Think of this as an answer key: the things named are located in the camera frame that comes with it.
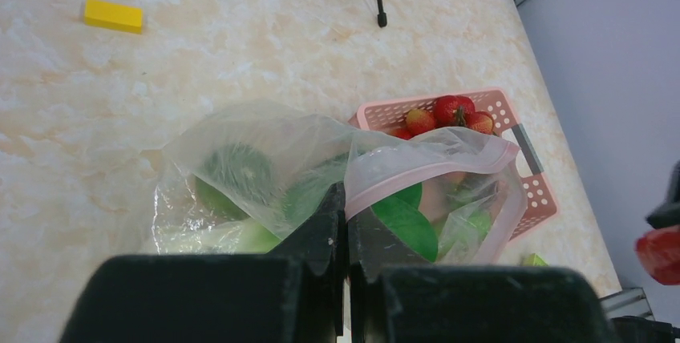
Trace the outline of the clear zip top bag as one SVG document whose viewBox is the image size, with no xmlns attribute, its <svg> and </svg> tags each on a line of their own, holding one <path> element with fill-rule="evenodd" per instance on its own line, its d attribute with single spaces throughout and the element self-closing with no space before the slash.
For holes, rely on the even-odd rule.
<svg viewBox="0 0 680 343">
<path fill-rule="evenodd" d="M 269 100 L 212 113 L 164 148 L 144 252 L 268 252 L 332 187 L 423 259 L 493 262 L 528 204 L 519 148 L 460 127 L 404 140 Z"/>
</svg>

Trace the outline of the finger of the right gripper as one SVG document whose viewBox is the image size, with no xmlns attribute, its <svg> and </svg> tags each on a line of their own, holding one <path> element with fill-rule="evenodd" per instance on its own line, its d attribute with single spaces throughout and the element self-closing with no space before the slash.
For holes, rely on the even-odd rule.
<svg viewBox="0 0 680 343">
<path fill-rule="evenodd" d="M 646 222 L 654 229 L 679 225 L 679 162 L 670 174 L 665 199 L 646 217 Z"/>
</svg>

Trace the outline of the red chili pepper toy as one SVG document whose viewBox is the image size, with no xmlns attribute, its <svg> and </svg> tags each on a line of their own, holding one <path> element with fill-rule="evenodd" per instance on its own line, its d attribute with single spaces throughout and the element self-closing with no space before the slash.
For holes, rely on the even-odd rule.
<svg viewBox="0 0 680 343">
<path fill-rule="evenodd" d="M 679 285 L 679 226 L 653 229 L 635 243 L 642 267 L 659 284 Z"/>
</svg>

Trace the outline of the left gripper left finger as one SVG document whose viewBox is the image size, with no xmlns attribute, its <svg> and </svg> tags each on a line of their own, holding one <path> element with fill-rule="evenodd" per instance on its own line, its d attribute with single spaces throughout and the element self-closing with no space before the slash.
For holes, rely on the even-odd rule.
<svg viewBox="0 0 680 343">
<path fill-rule="evenodd" d="M 333 342 L 343 332 L 344 187 L 265 254 L 122 255 L 92 274 L 62 342 Z"/>
</svg>

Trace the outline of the red lychee bunch toy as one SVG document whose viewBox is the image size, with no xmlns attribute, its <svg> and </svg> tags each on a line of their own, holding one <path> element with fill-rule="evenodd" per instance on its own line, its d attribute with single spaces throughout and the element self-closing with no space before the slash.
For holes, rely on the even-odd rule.
<svg viewBox="0 0 680 343">
<path fill-rule="evenodd" d="M 430 110 L 410 109 L 404 117 L 404 125 L 389 131 L 388 134 L 409 140 L 416 135 L 441 127 L 465 127 L 485 135 L 494 135 L 494 126 L 492 115 L 485 111 L 477 111 L 472 99 L 445 95 L 436 99 Z"/>
</svg>

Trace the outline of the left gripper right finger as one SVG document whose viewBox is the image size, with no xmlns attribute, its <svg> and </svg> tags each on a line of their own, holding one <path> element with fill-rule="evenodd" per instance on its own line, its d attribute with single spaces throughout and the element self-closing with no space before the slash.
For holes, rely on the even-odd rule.
<svg viewBox="0 0 680 343">
<path fill-rule="evenodd" d="M 427 262 L 371 211 L 347 224 L 355 342 L 615 342 L 568 268 Z"/>
</svg>

